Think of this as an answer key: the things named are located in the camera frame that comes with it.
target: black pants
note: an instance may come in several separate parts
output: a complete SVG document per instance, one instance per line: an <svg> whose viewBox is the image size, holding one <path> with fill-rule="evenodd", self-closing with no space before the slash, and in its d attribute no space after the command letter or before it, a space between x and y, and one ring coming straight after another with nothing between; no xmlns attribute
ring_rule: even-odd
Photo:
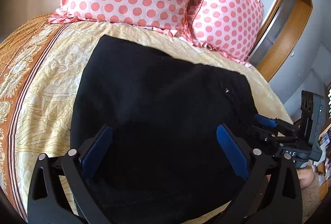
<svg viewBox="0 0 331 224"><path fill-rule="evenodd" d="M103 36L76 96L71 148L103 124L114 140L87 184L116 223L173 224L225 204L243 180L216 140L244 136L257 114L246 78Z"/></svg>

